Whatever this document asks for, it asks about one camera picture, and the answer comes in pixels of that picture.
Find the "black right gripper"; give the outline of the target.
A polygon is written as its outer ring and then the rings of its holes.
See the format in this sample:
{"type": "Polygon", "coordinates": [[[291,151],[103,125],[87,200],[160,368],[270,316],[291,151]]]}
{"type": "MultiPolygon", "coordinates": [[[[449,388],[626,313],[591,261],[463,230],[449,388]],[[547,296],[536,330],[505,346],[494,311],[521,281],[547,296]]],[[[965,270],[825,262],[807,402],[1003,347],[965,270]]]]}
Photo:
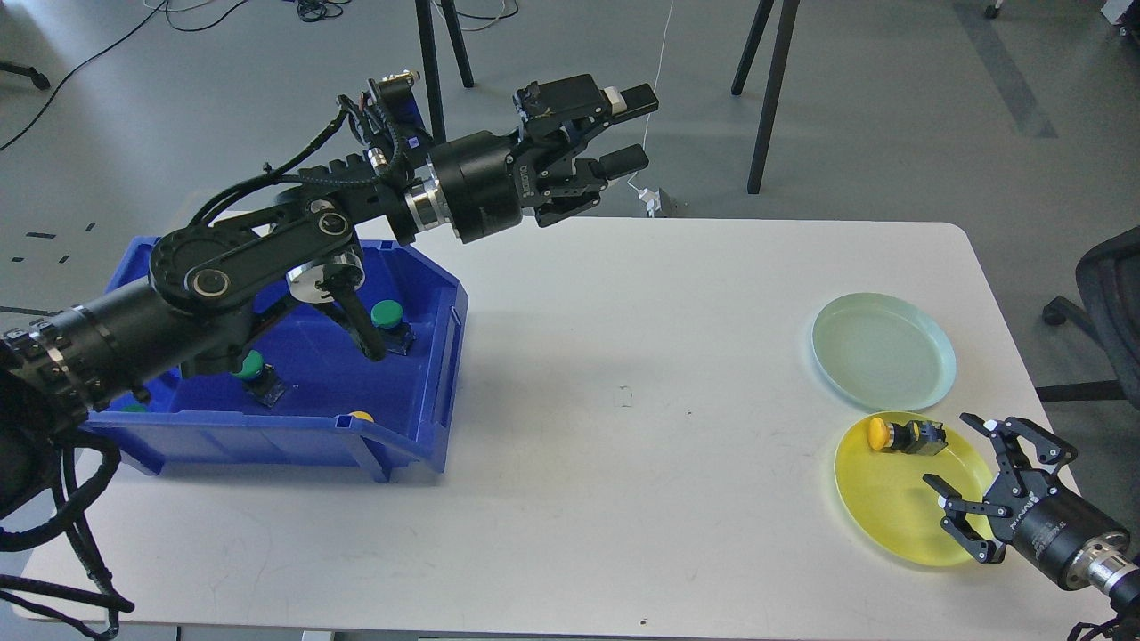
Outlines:
{"type": "Polygon", "coordinates": [[[1062,591],[1131,591],[1127,529],[1075,492],[1060,488],[1059,471],[1078,459],[1078,451],[1028,417],[958,417],[990,438],[997,478],[985,503],[964,500],[940,474],[923,474],[940,498],[944,532],[977,563],[1002,563],[1005,545],[1013,545],[1062,591]],[[990,518],[997,539],[982,537],[968,516],[990,518]]]}

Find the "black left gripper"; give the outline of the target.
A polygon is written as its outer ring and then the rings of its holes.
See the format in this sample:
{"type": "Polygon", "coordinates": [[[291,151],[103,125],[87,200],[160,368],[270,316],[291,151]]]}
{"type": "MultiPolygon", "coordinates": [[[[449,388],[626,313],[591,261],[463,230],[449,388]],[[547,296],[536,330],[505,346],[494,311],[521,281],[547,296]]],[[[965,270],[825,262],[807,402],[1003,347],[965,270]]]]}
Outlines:
{"type": "Polygon", "coordinates": [[[404,240],[448,224],[463,243],[518,226],[526,208],[538,227],[598,206],[622,177],[650,167],[640,143],[602,159],[575,159],[611,125],[648,117],[660,102],[651,86],[616,90],[595,78],[531,82],[514,94],[521,125],[514,133],[464,135],[427,151],[404,193],[404,240]]]}

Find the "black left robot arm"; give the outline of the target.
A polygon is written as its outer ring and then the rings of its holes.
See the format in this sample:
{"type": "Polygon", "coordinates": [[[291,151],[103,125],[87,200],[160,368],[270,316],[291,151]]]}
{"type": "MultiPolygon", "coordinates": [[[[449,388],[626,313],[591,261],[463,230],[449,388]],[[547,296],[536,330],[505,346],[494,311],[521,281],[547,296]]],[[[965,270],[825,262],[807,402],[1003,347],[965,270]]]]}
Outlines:
{"type": "Polygon", "coordinates": [[[651,86],[602,88],[588,74],[514,94],[513,133],[443,141],[423,129],[412,88],[417,74],[370,80],[358,98],[280,167],[209,198],[179,230],[160,237],[146,275],[3,335],[3,516],[42,492],[54,511],[36,527],[3,532],[5,553],[66,537],[93,591],[3,576],[3,600],[60,620],[82,636],[119,636],[132,612],[114,589],[85,510],[109,487],[122,448],[85,433],[93,411],[119,397],[149,401],[166,370],[235,373],[256,339],[298,305],[310,305],[381,362],[386,339],[358,289],[358,224],[386,218],[404,245],[450,224],[461,242],[521,224],[542,227],[597,206],[616,179],[648,167],[638,143],[583,159],[611,125],[658,109],[651,86]]]}

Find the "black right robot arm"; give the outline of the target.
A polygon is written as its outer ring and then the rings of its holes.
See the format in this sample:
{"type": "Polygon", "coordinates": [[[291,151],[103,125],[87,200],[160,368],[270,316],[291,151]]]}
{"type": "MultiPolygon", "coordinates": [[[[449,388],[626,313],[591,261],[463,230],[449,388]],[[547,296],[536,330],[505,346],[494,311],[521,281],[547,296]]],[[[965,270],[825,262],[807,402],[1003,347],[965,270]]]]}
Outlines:
{"type": "Polygon", "coordinates": [[[1098,589],[1115,617],[1088,626],[1088,638],[1137,638],[1139,571],[1127,528],[1060,480],[1078,451],[1027,417],[961,421],[990,439],[997,474],[982,502],[964,500],[940,474],[925,474],[940,500],[940,527],[977,563],[1002,563],[1013,547],[1062,591],[1098,589]]]}

